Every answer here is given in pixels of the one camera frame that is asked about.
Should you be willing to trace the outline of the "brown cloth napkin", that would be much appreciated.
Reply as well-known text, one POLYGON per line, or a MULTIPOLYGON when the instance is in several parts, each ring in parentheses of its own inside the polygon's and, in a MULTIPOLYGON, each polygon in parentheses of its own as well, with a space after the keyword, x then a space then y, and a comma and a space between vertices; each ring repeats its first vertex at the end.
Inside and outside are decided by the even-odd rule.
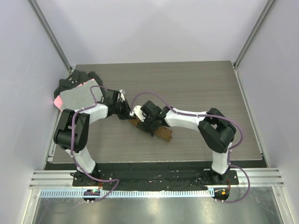
POLYGON ((139 119, 130 119, 129 123, 139 130, 149 134, 150 136, 157 136, 160 139, 163 139, 166 142, 170 142, 172 140, 172 130, 166 127, 158 127, 156 130, 150 130, 149 128, 143 125, 139 119))

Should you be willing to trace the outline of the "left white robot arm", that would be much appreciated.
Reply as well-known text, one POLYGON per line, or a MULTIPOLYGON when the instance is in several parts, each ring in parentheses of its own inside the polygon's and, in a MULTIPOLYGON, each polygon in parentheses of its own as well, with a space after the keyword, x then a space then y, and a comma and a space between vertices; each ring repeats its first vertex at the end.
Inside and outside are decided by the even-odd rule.
POLYGON ((64 109, 54 133, 54 143, 75 160, 77 171, 89 186, 95 186, 100 179, 97 163, 87 149, 89 125, 100 119, 117 115, 129 119, 130 107, 124 90, 108 89, 100 100, 81 109, 64 109))

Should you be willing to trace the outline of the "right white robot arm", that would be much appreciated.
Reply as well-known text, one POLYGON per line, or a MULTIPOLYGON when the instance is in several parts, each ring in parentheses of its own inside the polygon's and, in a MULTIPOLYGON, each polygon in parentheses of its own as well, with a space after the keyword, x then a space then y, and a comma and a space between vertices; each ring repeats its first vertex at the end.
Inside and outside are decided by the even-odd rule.
POLYGON ((142 106, 135 106, 130 116, 139 119, 137 127, 150 135, 160 127, 183 127, 198 131, 212 150, 212 181, 222 184, 227 180, 228 150, 235 138, 236 128, 218 109, 188 112, 170 106, 160 108, 149 100, 142 106))

